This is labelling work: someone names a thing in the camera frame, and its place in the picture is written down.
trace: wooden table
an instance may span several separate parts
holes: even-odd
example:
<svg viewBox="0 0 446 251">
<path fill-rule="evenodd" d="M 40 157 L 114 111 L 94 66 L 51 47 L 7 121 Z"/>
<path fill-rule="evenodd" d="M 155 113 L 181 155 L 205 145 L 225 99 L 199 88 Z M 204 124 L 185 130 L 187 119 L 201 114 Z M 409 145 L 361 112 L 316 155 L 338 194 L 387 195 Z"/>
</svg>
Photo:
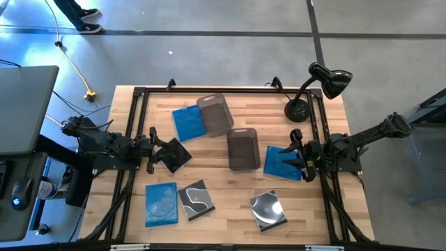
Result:
<svg viewBox="0 0 446 251">
<path fill-rule="evenodd" d="M 109 131 L 125 132 L 134 86 L 117 86 L 109 119 L 114 119 Z M 301 129 L 303 141 L 313 139 L 309 119 L 304 123 L 294 123 L 284 115 L 288 99 L 278 94 L 226 93 L 226 101 L 234 119 L 233 128 L 255 128 L 259 138 L 261 168 L 256 172 L 234 174 L 229 171 L 226 135 L 216 138 L 202 137 L 185 142 L 184 145 L 193 159 L 175 176 L 171 176 L 161 164 L 155 166 L 155 174 L 145 171 L 146 163 L 137 172 L 132 193 L 126 243 L 256 243 L 256 244 L 302 244 L 329 243 L 327 222 L 319 178 L 313 182 L 292 181 L 263 174 L 263 164 L 267 145 L 288 146 L 289 133 L 294 128 Z M 151 93 L 144 123 L 144 133 L 155 126 L 160 139 L 169 141 L 176 136 L 171 112 L 175 109 L 196 104 L 203 93 Z M 331 133 L 349 132 L 344 104 L 341 97 L 324 99 L 325 110 Z M 139 99 L 137 111 L 141 106 Z M 316 119 L 320 138 L 319 111 Z M 137 128 L 138 112 L 132 130 L 134 137 Z M 85 237 L 101 221 L 110 207 L 116 171 L 106 171 L 99 175 L 91 187 L 86 213 L 79 237 Z M 149 184 L 177 182 L 183 188 L 203 179 L 208 187 L 216 210 L 188 222 L 178 201 L 178 224 L 155 228 L 145 228 L 145 187 Z M 346 211 L 359 228 L 373 238 L 366 199 L 361 183 L 349 173 L 340 173 L 341 193 Z M 262 192 L 275 190 L 289 222 L 262 234 L 258 231 L 248 199 Z M 114 234 L 120 222 L 119 211 L 115 221 Z M 339 218 L 334 216 L 338 236 L 341 236 Z"/>
</svg>

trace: jeans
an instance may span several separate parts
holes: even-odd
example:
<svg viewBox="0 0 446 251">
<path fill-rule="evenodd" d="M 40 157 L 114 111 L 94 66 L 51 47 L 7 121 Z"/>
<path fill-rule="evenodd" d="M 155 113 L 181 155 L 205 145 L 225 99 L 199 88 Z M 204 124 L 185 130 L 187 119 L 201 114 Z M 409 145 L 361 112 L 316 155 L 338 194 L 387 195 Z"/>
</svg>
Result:
<svg viewBox="0 0 446 251">
<path fill-rule="evenodd" d="M 80 30 L 85 23 L 81 20 L 82 8 L 75 0 L 54 0 L 54 3 L 61 9 L 62 13 L 70 20 L 70 22 Z"/>
</svg>

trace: shoe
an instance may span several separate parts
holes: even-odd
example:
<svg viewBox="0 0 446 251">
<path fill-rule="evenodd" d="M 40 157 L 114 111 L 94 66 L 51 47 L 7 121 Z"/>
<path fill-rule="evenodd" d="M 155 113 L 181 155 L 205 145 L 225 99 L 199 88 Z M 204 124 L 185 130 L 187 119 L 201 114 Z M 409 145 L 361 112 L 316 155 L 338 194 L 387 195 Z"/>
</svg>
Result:
<svg viewBox="0 0 446 251">
<path fill-rule="evenodd" d="M 95 34 L 102 31 L 102 26 L 100 26 L 100 24 L 85 24 L 82 29 L 77 31 L 79 34 Z"/>
<path fill-rule="evenodd" d="M 81 19 L 85 20 L 90 17 L 94 17 L 98 15 L 100 12 L 98 9 L 89 9 L 89 10 L 82 10 Z"/>
</svg>

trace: black desk lamp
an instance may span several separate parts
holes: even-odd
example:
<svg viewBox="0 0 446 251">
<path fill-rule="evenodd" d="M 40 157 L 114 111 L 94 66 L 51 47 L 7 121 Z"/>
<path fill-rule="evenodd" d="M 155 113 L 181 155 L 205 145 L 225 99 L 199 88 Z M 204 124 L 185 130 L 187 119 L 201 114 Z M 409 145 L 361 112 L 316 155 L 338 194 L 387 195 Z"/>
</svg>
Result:
<svg viewBox="0 0 446 251">
<path fill-rule="evenodd" d="M 308 67 L 312 76 L 300 87 L 294 99 L 285 106 L 285 115 L 294 122 L 303 122 L 308 119 L 310 108 L 307 102 L 300 99 L 304 90 L 316 80 L 321 82 L 322 90 L 329 99 L 336 98 L 350 83 L 353 75 L 345 70 L 328 70 L 320 63 L 314 62 Z"/>
</svg>

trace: concrete floor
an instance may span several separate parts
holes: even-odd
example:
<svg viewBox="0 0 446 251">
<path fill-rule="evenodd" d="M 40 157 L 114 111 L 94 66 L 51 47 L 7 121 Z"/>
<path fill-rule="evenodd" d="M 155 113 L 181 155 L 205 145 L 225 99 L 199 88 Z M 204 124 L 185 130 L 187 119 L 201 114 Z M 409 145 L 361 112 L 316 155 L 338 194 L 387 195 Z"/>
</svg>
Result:
<svg viewBox="0 0 446 251">
<path fill-rule="evenodd" d="M 311 32 L 305 0 L 79 0 L 100 8 L 94 19 L 118 31 L 285 31 Z M 446 33 L 446 1 L 441 0 L 313 0 L 321 33 Z M 54 7 L 63 28 L 72 28 Z M 43 0 L 10 0 L 0 15 L 2 28 L 53 29 Z M 84 86 L 54 46 L 53 34 L 0 33 L 0 58 L 23 66 L 58 65 L 55 90 L 84 109 Z M 78 36 L 64 35 L 69 57 L 79 66 L 98 106 L 109 105 L 117 84 L 261 85 L 275 75 L 286 86 L 307 79 L 316 60 L 313 38 L 205 36 Z M 388 114 L 410 116 L 415 106 L 445 88 L 446 40 L 321 39 L 325 64 L 353 73 L 343 93 L 351 132 L 381 122 Z M 101 123 L 108 110 L 92 119 Z M 52 98 L 48 114 L 62 121 L 74 115 Z M 77 145 L 56 125 L 45 121 L 42 134 L 64 146 Z M 376 240 L 423 248 L 446 248 L 446 202 L 410 205 L 406 196 L 420 190 L 410 149 L 404 139 L 373 143 L 362 156 L 367 203 Z M 60 174 L 60 168 L 50 175 Z M 5 245 L 65 242 L 79 211 L 62 201 L 45 207 L 43 222 L 61 229 L 56 235 L 33 237 Z M 51 217 L 57 212 L 60 218 Z"/>
</svg>

